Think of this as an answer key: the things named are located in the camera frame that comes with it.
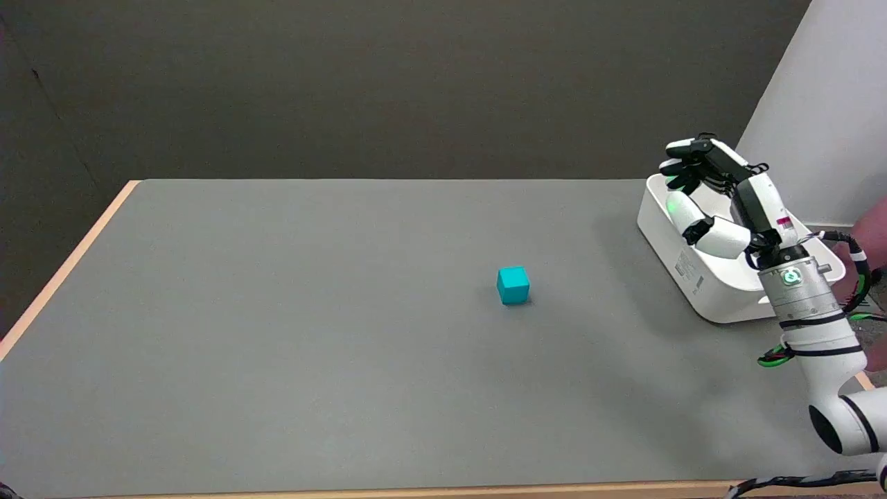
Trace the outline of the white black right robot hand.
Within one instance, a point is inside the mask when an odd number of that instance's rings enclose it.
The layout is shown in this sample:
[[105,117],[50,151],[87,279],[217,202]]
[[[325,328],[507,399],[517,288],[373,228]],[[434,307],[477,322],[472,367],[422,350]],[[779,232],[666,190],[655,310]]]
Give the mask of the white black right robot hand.
[[[766,162],[750,164],[710,133],[672,141],[665,152],[669,159],[659,167],[667,180],[665,211],[688,246],[714,258],[744,256],[756,270],[810,256]],[[700,208],[691,195],[701,186],[728,199],[732,219]]]

